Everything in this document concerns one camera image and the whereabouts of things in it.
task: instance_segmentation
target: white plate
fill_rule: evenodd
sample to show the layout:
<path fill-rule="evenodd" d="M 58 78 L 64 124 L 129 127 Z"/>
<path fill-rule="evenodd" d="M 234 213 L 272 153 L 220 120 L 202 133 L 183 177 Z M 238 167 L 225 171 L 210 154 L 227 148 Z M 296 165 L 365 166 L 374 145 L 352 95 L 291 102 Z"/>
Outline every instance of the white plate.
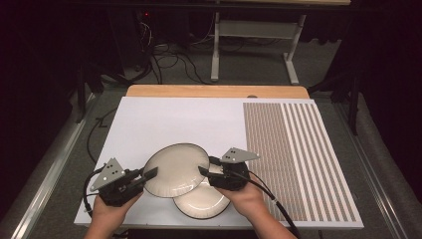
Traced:
<path fill-rule="evenodd" d="M 220 172 L 221 166 L 210 165 L 210 172 Z M 229 205 L 230 200 L 223 196 L 205 178 L 199 186 L 184 195 L 174 197 L 177 208 L 189 217 L 208 219 L 220 214 Z"/>
<path fill-rule="evenodd" d="M 198 186 L 204 176 L 198 166 L 209 168 L 207 152 L 192 143 L 178 143 L 158 151 L 146 163 L 144 172 L 158 167 L 157 175 L 148 180 L 145 189 L 158 197 L 176 197 Z"/>

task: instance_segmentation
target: striped pattern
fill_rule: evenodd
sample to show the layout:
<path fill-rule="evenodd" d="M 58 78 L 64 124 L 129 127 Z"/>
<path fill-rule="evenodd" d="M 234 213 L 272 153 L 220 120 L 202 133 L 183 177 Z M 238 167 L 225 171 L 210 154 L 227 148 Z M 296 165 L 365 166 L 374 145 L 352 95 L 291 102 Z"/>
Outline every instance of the striped pattern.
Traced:
<path fill-rule="evenodd" d="M 315 103 L 243 107 L 248 150 L 261 155 L 250 161 L 250 168 L 294 221 L 360 220 Z M 267 203 L 284 221 L 276 205 Z"/>

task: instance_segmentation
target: wire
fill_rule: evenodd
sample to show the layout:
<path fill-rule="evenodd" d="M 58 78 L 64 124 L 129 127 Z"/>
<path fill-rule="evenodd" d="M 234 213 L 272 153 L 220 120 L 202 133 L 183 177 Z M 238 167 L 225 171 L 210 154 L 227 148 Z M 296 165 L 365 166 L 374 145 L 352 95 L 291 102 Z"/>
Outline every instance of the wire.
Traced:
<path fill-rule="evenodd" d="M 91 141 L 91 136 L 93 135 L 94 129 L 97 128 L 98 125 L 100 125 L 99 127 L 106 127 L 106 125 L 103 125 L 103 122 L 105 120 L 106 117 L 108 117 L 111 113 L 115 112 L 117 110 L 117 108 L 112 109 L 111 111 L 109 111 L 108 113 L 106 113 L 103 117 L 101 118 L 96 118 L 96 124 L 94 124 L 93 128 L 91 128 L 90 134 L 88 134 L 88 138 L 87 138 L 87 152 L 88 155 L 90 156 L 90 159 L 93 163 L 97 164 L 96 159 L 94 158 L 93 154 L 91 153 L 91 149 L 90 149 L 90 141 Z"/>
<path fill-rule="evenodd" d="M 207 32 L 207 34 L 205 35 L 205 37 L 204 37 L 202 40 L 199 40 L 198 42 L 191 43 L 191 44 L 190 44 L 191 46 L 193 46 L 193 45 L 197 45 L 197 44 L 201 44 L 201 43 L 203 43 L 203 42 L 207 42 L 207 41 L 209 41 L 209 40 L 211 40 L 211 39 L 213 39 L 213 38 L 214 38 L 214 37 L 210 37 L 210 38 L 208 38 L 208 36 L 209 36 L 209 35 L 210 35 L 210 33 L 211 33 L 212 26 L 214 25 L 214 20 L 215 20 L 215 13 L 212 15 L 211 24 L 210 24 L 210 27 L 209 27 L 208 32 Z"/>
<path fill-rule="evenodd" d="M 157 83 L 159 84 L 159 85 L 162 85 L 162 74 L 161 74 L 161 68 L 160 68 L 160 66 L 158 65 L 158 61 L 157 61 L 157 59 L 155 58 L 155 56 L 152 54 L 152 59 L 154 59 L 154 62 L 155 62 L 155 65 L 157 66 L 157 68 L 158 68 L 158 74 L 159 74 L 159 78 L 157 77 L 157 75 L 156 75 L 156 73 L 155 73 L 155 71 L 154 71 L 154 69 L 152 68 L 152 71 L 153 71 L 153 73 L 154 73 L 154 75 L 157 77 Z"/>
<path fill-rule="evenodd" d="M 174 61 L 174 63 L 170 64 L 169 66 L 160 66 L 161 69 L 167 69 L 167 68 L 172 68 L 174 66 L 176 66 L 176 64 L 179 62 L 179 58 L 176 55 L 169 55 L 169 56 L 165 56 L 165 57 L 161 57 L 158 59 L 157 62 L 161 61 L 162 59 L 166 59 L 166 58 L 175 58 L 176 60 Z"/>
<path fill-rule="evenodd" d="M 263 179 L 261 179 L 261 177 L 259 177 L 257 174 L 255 174 L 255 172 L 253 172 L 253 171 L 249 171 L 250 173 L 252 173 L 252 174 L 254 174 L 254 176 L 256 176 L 257 178 L 258 178 L 258 180 L 260 180 L 263 184 L 264 184 L 264 186 L 267 188 L 267 190 L 269 190 L 270 192 L 271 192 L 271 190 L 270 190 L 270 188 L 267 186 L 267 184 L 265 184 L 265 182 L 264 182 L 264 180 Z"/>
<path fill-rule="evenodd" d="M 318 230 L 318 231 L 317 231 L 317 234 L 318 234 L 318 236 L 319 236 L 319 239 L 323 239 L 323 236 L 322 236 L 322 231 L 321 231 L 321 230 Z"/>
<path fill-rule="evenodd" d="M 283 216 L 285 217 L 286 221 L 289 223 L 289 225 L 291 226 L 291 230 L 292 233 L 299 239 L 301 238 L 301 234 L 298 230 L 298 228 L 296 227 L 295 223 L 293 222 L 292 218 L 290 217 L 289 213 L 286 211 L 286 209 L 283 207 L 283 205 L 276 199 L 276 196 L 274 196 L 274 194 L 271 192 L 271 190 L 268 190 L 267 188 L 263 187 L 262 185 L 260 185 L 258 182 L 245 177 L 244 175 L 237 173 L 235 171 L 231 171 L 228 170 L 228 172 L 244 179 L 247 180 L 248 182 L 254 184 L 255 186 L 257 186 L 258 188 L 260 188 L 261 190 L 263 190 L 270 198 L 272 201 L 276 202 L 277 207 L 279 208 L 279 210 L 282 212 Z"/>
<path fill-rule="evenodd" d="M 97 193 L 87 194 L 88 185 L 90 184 L 91 179 L 95 175 L 101 173 L 105 167 L 106 167 L 106 164 L 104 166 L 102 166 L 101 168 L 99 168 L 99 169 L 93 171 L 92 173 L 90 173 L 90 175 L 87 177 L 87 179 L 85 180 L 85 183 L 84 183 L 84 197 L 83 197 L 83 200 L 84 200 L 85 210 L 90 215 L 90 217 L 93 217 L 93 209 L 92 209 L 90 203 L 88 202 L 88 197 L 89 196 L 92 196 L 92 195 L 96 195 Z M 112 234 L 112 237 L 113 238 L 126 238 L 127 237 L 127 233 L 126 232 L 127 231 L 123 231 L 122 233 L 119 233 L 119 234 Z"/>
<path fill-rule="evenodd" d="M 184 56 L 188 61 L 189 61 L 189 63 L 192 65 L 192 67 L 193 67 L 193 72 L 195 73 L 195 76 L 198 78 L 198 80 L 199 80 L 199 82 L 200 83 L 202 83 L 202 84 L 204 84 L 204 85 L 213 85 L 212 83 L 207 83 L 207 82 L 204 82 L 202 79 L 201 79 L 201 77 L 198 75 L 198 72 L 196 71 L 196 66 L 195 66 L 195 64 L 192 62 L 192 60 L 190 60 L 190 58 L 186 55 L 186 54 L 184 54 L 184 53 L 176 53 L 176 55 L 178 56 L 178 55 L 182 55 L 182 56 Z"/>
<path fill-rule="evenodd" d="M 146 47 L 149 47 L 149 45 L 151 44 L 151 40 L 152 40 L 152 32 L 151 32 L 151 29 L 149 28 L 149 26 L 148 25 L 146 25 L 145 23 L 143 23 L 143 22 L 140 22 L 139 23 L 141 26 L 143 26 L 143 29 L 144 29 L 144 31 L 143 31 L 143 35 L 142 35 L 142 37 L 140 38 L 140 45 L 142 46 L 142 52 L 144 51 L 143 50 L 143 44 L 142 44 L 142 40 L 143 40 L 143 37 L 145 37 L 145 33 L 146 33 L 146 30 L 148 30 L 148 32 L 149 32 L 149 39 L 148 39 L 148 44 L 146 45 Z"/>
<path fill-rule="evenodd" d="M 222 38 L 221 40 L 222 41 L 225 41 L 225 42 L 228 42 L 227 40 L 237 40 L 238 38 L 234 38 L 234 37 L 224 37 L 224 38 Z M 240 42 L 240 46 L 239 47 L 237 47 L 236 49 L 233 49 L 233 50 L 225 50 L 224 48 L 222 48 L 221 46 L 220 46 L 220 51 L 222 51 L 222 52 L 237 52 L 237 51 L 239 51 L 239 50 L 241 50 L 244 46 L 245 46 L 245 41 L 244 41 L 244 39 L 241 39 L 241 41 L 236 41 L 237 43 L 239 43 Z"/>

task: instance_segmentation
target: human hand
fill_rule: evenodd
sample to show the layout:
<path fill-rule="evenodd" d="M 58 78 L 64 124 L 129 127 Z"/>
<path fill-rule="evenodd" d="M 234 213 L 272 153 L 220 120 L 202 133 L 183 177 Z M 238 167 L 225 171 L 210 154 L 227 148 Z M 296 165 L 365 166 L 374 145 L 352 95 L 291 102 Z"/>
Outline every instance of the human hand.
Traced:
<path fill-rule="evenodd" d="M 252 180 L 258 182 L 255 175 L 251 173 L 250 176 Z M 218 187 L 215 189 L 232 201 L 236 210 L 249 220 L 258 215 L 270 213 L 264 202 L 263 191 L 250 182 L 239 191 L 230 191 Z"/>
<path fill-rule="evenodd" d="M 123 223 L 127 211 L 141 195 L 142 193 L 139 193 L 131 198 L 122 207 L 107 206 L 99 196 L 96 196 L 93 220 L 85 238 L 109 238 Z"/>

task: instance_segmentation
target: wooden edge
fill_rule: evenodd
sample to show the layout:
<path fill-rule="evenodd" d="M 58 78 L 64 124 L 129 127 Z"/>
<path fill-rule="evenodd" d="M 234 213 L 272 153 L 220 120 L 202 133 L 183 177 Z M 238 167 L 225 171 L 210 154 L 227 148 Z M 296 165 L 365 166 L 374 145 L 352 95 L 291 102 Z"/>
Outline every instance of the wooden edge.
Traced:
<path fill-rule="evenodd" d="M 134 85 L 128 88 L 126 96 L 162 98 L 310 98 L 307 89 L 299 86 Z"/>

